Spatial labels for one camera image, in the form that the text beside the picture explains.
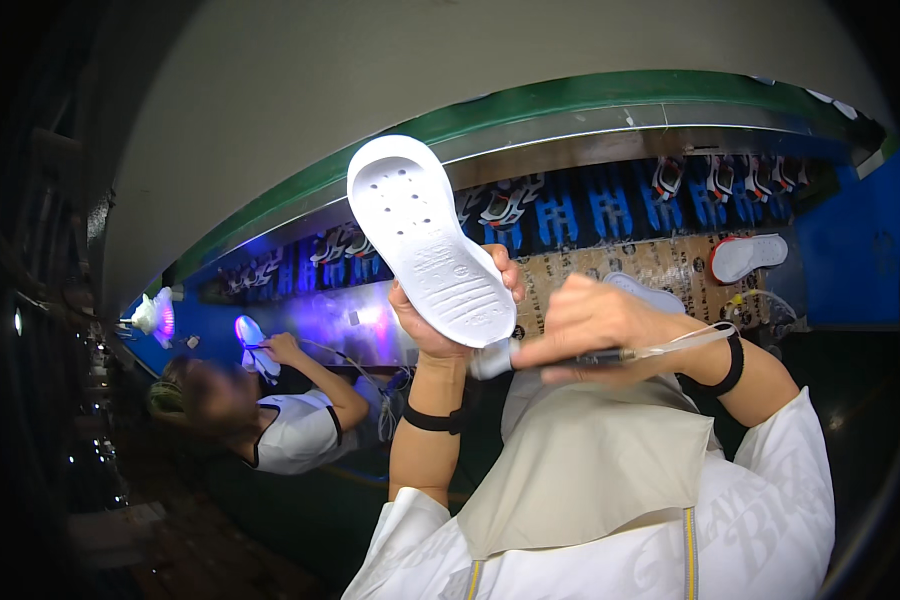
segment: dark floor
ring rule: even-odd
[[[837,504],[834,557],[852,540],[864,511],[879,491],[900,438],[900,336],[888,332],[816,331],[792,334],[781,343],[796,383],[810,386],[830,456]],[[499,424],[508,376],[474,386],[478,409],[462,434],[451,492],[465,498],[487,474],[503,444]],[[716,418],[717,435],[732,457],[746,430],[719,402],[695,398]],[[228,453],[192,442],[181,461],[203,481],[234,522],[254,539],[298,562],[342,590],[360,568],[385,484],[317,469],[287,477],[258,473]],[[345,467],[384,475],[382,451],[351,455]],[[452,503],[451,512],[460,510]]]

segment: beige apron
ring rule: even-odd
[[[524,398],[500,458],[456,516],[473,559],[685,519],[713,419],[688,412],[674,384],[577,383]],[[504,408],[504,430],[507,420]]]

